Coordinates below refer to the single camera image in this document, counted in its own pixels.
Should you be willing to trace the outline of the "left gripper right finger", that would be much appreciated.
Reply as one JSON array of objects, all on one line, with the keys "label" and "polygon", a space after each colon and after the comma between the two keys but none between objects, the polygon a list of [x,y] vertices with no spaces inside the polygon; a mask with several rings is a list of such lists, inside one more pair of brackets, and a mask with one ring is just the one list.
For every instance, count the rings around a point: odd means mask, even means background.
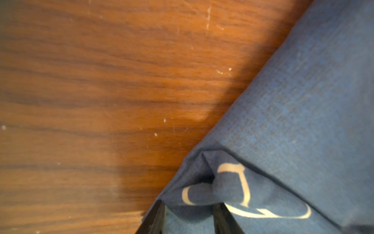
[{"label": "left gripper right finger", "polygon": [[215,234],[244,234],[225,204],[213,205]]}]

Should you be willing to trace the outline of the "blue fish-print pillowcase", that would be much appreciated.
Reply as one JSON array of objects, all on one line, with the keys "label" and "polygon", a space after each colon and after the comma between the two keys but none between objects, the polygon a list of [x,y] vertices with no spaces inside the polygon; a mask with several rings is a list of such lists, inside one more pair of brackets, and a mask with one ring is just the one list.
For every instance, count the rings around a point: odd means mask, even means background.
[{"label": "blue fish-print pillowcase", "polygon": [[158,200],[164,234],[219,203],[245,234],[373,233],[373,1],[314,1]]}]

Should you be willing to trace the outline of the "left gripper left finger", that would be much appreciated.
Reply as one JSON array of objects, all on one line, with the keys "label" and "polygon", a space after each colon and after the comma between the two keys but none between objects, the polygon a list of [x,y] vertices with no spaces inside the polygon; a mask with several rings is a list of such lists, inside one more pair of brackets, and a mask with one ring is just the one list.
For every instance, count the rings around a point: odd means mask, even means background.
[{"label": "left gripper left finger", "polygon": [[144,218],[136,234],[163,234],[165,214],[165,204],[158,200]]}]

